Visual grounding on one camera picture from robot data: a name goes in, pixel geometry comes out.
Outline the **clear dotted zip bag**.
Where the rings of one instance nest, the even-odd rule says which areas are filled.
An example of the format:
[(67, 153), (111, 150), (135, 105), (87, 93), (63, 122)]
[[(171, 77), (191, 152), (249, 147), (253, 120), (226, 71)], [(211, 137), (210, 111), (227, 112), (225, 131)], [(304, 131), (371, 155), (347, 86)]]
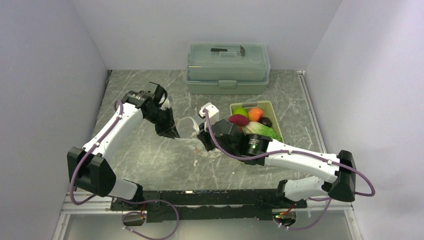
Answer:
[(185, 116), (182, 118), (177, 118), (175, 120), (176, 129), (180, 135), (180, 138), (178, 138), (177, 140), (181, 142), (184, 147), (187, 147), (189, 150), (192, 150), (196, 155), (207, 158), (215, 158), (221, 155), (219, 150), (215, 148), (214, 150), (206, 151), (202, 142), (197, 139), (197, 134), (199, 134), (200, 131), (203, 129), (201, 127), (201, 124), (205, 124), (205, 130), (208, 129), (208, 126), (211, 126), (209, 122), (208, 112), (205, 109), (205, 119), (199, 116), (200, 108), (196, 108), (195, 114), (192, 116)]

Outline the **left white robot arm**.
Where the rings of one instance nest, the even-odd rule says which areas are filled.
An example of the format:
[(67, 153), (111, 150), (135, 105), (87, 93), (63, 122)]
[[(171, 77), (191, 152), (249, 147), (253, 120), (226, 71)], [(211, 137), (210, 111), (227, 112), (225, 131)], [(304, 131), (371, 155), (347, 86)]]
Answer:
[(131, 210), (144, 203), (143, 187), (140, 184), (116, 176), (109, 160), (126, 139), (131, 130), (143, 121), (154, 124), (160, 137), (180, 137), (170, 107), (167, 91), (159, 84), (149, 82), (145, 90), (129, 91), (113, 104), (115, 113), (100, 132), (83, 147), (72, 147), (67, 153), (69, 173), (69, 196), (73, 204), (77, 201), (76, 189), (90, 192), (89, 199), (114, 197), (123, 200)]

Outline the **orange peach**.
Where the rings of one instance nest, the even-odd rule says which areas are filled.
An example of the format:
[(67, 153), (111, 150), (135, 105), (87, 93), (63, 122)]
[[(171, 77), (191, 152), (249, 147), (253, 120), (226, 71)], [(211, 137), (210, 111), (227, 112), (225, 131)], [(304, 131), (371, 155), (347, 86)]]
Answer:
[(258, 107), (253, 107), (247, 114), (250, 122), (258, 122), (264, 116), (264, 111)]

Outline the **green apple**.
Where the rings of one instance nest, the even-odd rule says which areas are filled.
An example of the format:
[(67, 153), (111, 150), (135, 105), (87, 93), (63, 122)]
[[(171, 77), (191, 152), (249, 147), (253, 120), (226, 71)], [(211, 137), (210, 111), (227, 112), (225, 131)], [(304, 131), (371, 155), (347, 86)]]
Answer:
[(247, 111), (246, 109), (242, 108), (242, 107), (237, 107), (237, 108), (235, 108), (235, 109), (232, 111), (232, 115), (233, 115), (233, 116), (234, 116), (234, 115), (242, 115), (242, 116), (244, 116), (244, 117), (246, 117), (246, 118), (248, 118), (248, 117), (249, 117), (249, 115), (248, 115), (248, 111)]

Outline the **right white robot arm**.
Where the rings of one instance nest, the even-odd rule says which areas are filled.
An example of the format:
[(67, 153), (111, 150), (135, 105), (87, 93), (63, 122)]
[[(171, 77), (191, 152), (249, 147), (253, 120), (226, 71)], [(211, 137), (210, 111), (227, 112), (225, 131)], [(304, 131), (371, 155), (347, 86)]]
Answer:
[(338, 154), (305, 150), (265, 135), (243, 133), (225, 119), (213, 125), (205, 122), (201, 128), (198, 137), (207, 150), (218, 149), (247, 165), (283, 167), (309, 174), (300, 180), (280, 181), (275, 200), (282, 208), (323, 195), (348, 203), (356, 198), (356, 165), (347, 150)]

